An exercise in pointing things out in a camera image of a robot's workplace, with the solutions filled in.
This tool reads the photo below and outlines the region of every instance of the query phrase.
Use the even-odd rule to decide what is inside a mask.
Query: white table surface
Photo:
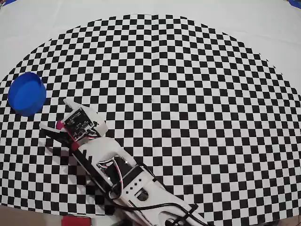
[[[301,9],[283,0],[18,0],[0,11],[0,80],[38,45],[96,19],[171,14],[261,53],[301,94]]]

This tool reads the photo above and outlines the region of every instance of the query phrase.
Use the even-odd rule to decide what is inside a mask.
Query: checkerboard mat
[[[47,88],[43,109],[15,114],[24,72]],[[0,83],[0,202],[53,214],[101,214],[104,200],[60,144],[40,134],[70,109],[94,108],[169,191],[216,226],[299,214],[301,97],[260,54],[184,17],[127,15],[40,45]]]

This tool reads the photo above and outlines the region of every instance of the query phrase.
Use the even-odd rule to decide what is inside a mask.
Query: blue cap
[[[38,112],[45,100],[45,86],[39,76],[32,72],[17,77],[8,91],[9,105],[22,116],[30,116]]]

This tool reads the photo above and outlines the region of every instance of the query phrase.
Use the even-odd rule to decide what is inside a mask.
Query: black circuit board
[[[82,108],[79,108],[73,115],[71,115],[64,122],[64,128],[74,138],[79,140],[87,133],[87,129],[94,127],[94,123],[89,119]]]

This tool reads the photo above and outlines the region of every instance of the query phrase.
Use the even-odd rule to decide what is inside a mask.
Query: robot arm
[[[40,125],[47,136],[70,148],[108,201],[142,226],[208,225],[189,204],[169,193],[143,164],[137,164],[91,108],[65,100],[73,111],[60,129]],[[90,137],[95,131],[97,137]]]

